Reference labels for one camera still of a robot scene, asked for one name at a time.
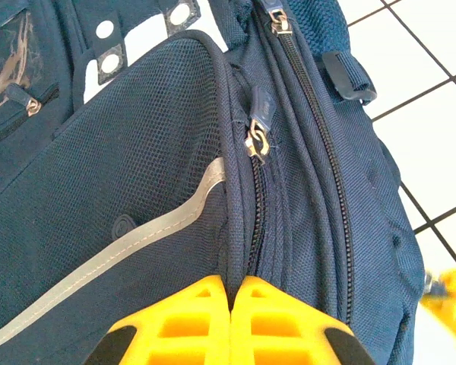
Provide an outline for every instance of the strap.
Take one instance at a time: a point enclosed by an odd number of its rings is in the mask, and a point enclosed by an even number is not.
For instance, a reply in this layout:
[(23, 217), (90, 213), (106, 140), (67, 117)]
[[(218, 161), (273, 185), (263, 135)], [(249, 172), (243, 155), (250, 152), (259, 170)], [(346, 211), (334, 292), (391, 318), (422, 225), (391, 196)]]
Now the strap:
[(373, 83), (361, 64), (351, 55), (347, 22), (337, 0), (287, 0), (316, 60), (322, 60), (337, 93), (335, 102), (376, 98)]

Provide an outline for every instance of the tile grout line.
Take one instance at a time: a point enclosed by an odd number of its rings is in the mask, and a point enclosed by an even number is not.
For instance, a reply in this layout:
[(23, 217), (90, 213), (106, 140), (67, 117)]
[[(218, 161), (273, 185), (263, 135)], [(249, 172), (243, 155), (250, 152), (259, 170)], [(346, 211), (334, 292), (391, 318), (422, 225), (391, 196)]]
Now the tile grout line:
[[(393, 4), (397, 4), (400, 1), (401, 0), (395, 0), (394, 2), (391, 2), (388, 6), (391, 6)], [(361, 17), (359, 19), (356, 19), (355, 21), (352, 21), (351, 23), (348, 24), (348, 27), (351, 27), (352, 25), (358, 24), (360, 21), (364, 21), (365, 19), (368, 19), (372, 15), (375, 15), (375, 14), (379, 13), (380, 11), (385, 10), (386, 8), (387, 8), (386, 6), (382, 6), (381, 8), (378, 8), (378, 9), (372, 11), (371, 13), (368, 13), (364, 17)]]
[[(430, 224), (434, 224), (436, 225), (437, 223), (443, 221), (444, 219), (446, 218), (449, 218), (450, 216), (452, 216), (453, 214), (456, 213), (456, 206), (448, 211), (446, 211), (445, 213), (439, 215), (438, 217), (432, 219), (430, 221)], [(423, 230), (429, 228), (429, 224), (428, 223), (425, 223), (423, 224), (422, 226), (416, 228), (413, 232), (414, 234), (418, 234), (418, 233), (421, 233)]]
[(395, 10), (391, 7), (395, 2), (393, 3), (390, 3), (390, 4), (387, 4), (385, 2), (385, 0), (380, 0), (382, 2), (382, 4), (385, 6), (385, 8), (388, 9), (388, 11), (390, 11), (392, 13), (392, 15), (394, 15), (395, 19), (397, 19), (397, 21), (401, 24), (402, 27), (404, 27), (404, 29), (416, 40), (416, 42), (424, 49), (424, 51), (426, 51), (426, 53), (429, 55), (429, 57), (431, 59), (434, 60), (434, 62), (441, 68), (441, 70), (444, 71), (444, 73), (446, 73), (446, 75), (454, 82), (454, 84), (456, 85), (456, 79), (453, 79), (453, 75), (452, 73), (438, 60), (438, 58), (436, 56), (434, 56), (434, 54), (430, 51), (429, 48), (427, 48), (427, 46), (423, 43), (422, 40), (420, 40), (420, 38), (409, 28), (409, 26), (407, 24), (405, 24), (405, 22), (401, 19), (401, 17), (398, 16), (398, 14), (395, 12)]
[(420, 94), (417, 94), (415, 97), (411, 97), (408, 100), (405, 100), (403, 103), (398, 104), (397, 106), (394, 106), (393, 108), (383, 112), (382, 114), (377, 115), (375, 118), (372, 119), (373, 122), (376, 122), (377, 120), (383, 118), (384, 116), (387, 116), (388, 114), (391, 114), (395, 112), (396, 110), (399, 110), (401, 107), (406, 106), (413, 101), (416, 101), (417, 99), (426, 96), (427, 94), (431, 93), (432, 91), (439, 89), (441, 86), (444, 86), (450, 82), (456, 83), (456, 75), (451, 76), (448, 80), (441, 81), (439, 84), (434, 85), (433, 87), (427, 89), (426, 91), (423, 91)]
[(419, 213), (423, 216), (424, 220), (426, 221), (426, 224), (428, 224), (429, 228), (434, 232), (434, 234), (439, 238), (441, 241), (442, 245), (445, 247), (445, 249), (449, 252), (449, 255), (454, 259), (456, 262), (456, 252), (452, 249), (451, 246), (449, 246), (448, 241), (443, 237), (441, 232), (436, 228), (436, 226), (432, 223), (430, 220), (429, 216), (427, 213), (423, 210), (423, 208), (420, 206), (419, 202), (415, 199), (415, 197), (412, 195), (412, 193), (409, 191), (409, 189), (405, 186), (405, 184), (402, 182), (401, 183), (401, 188), (405, 191), (409, 199), (412, 201), (412, 203), (415, 205)]

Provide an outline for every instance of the zipper tab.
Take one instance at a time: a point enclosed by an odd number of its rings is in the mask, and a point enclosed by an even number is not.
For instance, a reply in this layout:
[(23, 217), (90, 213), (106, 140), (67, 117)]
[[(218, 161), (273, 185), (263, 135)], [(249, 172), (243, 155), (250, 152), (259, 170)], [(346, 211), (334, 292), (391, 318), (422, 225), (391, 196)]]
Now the zipper tab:
[(258, 0), (258, 2), (272, 19), (272, 33), (277, 35), (292, 34), (292, 27), (287, 20), (287, 14), (280, 0)]
[(267, 134), (271, 130), (275, 114), (275, 102), (271, 95), (259, 86), (252, 88), (252, 108), (250, 129), (245, 140), (250, 157), (257, 157), (262, 164), (270, 152)]
[(42, 108), (41, 102), (31, 97), (22, 87), (15, 83), (11, 83), (5, 89), (5, 94), (8, 99), (25, 106), (28, 116), (37, 114)]
[(281, 34), (292, 35), (292, 26), (287, 19), (287, 14), (283, 9), (268, 13), (272, 19), (272, 33), (276, 36)]

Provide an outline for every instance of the zipper track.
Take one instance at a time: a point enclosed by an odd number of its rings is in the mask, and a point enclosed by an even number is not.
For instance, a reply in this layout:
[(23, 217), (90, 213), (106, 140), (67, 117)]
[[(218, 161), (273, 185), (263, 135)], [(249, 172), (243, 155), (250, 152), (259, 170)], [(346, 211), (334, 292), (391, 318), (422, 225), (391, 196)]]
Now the zipper track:
[(252, 243), (250, 245), (248, 275), (255, 275), (258, 267), (261, 244), (265, 235), (265, 179), (260, 160), (250, 157), (255, 183), (255, 225), (253, 228)]
[[(54, 100), (59, 96), (59, 88), (54, 86), (53, 89), (45, 92), (45, 97), (42, 101), (42, 105), (47, 104), (49, 101)], [(11, 124), (7, 125), (0, 130), (0, 141), (6, 139), (9, 135), (15, 132), (21, 125), (25, 123), (30, 117), (27, 115), (27, 111), (24, 110), (19, 117), (17, 117)]]
[(345, 323), (350, 326), (351, 317), (353, 313), (353, 244), (351, 242), (350, 235), (350, 225), (348, 224), (348, 213), (347, 213), (347, 199), (343, 189), (343, 183), (341, 179), (341, 168), (337, 161), (336, 153), (334, 151), (334, 144), (331, 139), (331, 135), (328, 131), (327, 122), (325, 116), (321, 110), (321, 105), (319, 104), (318, 98), (316, 96), (315, 88), (312, 85), (311, 78), (309, 73), (306, 70), (302, 62), (302, 57), (299, 53), (299, 50), (296, 48), (294, 43), (293, 36), (291, 34), (280, 34), (278, 36), (280, 44), (284, 52), (289, 59), (290, 64), (293, 67), (294, 72), (296, 73), (297, 79), (301, 85), (301, 88), (309, 102), (312, 114), (315, 117), (316, 124), (318, 126), (319, 133), (323, 144), (325, 146), (326, 152), (328, 153), (329, 162), (331, 165), (331, 170), (334, 175), (334, 181), (336, 182), (337, 195), (340, 202), (341, 216), (343, 218), (343, 227), (344, 227), (344, 244), (346, 246), (347, 254), (347, 313)]

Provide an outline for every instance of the navy blue backpack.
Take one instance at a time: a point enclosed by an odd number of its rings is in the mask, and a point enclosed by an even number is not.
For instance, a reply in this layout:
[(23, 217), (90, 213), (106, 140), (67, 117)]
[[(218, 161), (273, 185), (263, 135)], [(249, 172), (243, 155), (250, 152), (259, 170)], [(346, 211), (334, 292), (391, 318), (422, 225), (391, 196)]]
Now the navy blue backpack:
[(412, 363), (423, 260), (336, 0), (0, 1), (0, 364), (246, 275)]

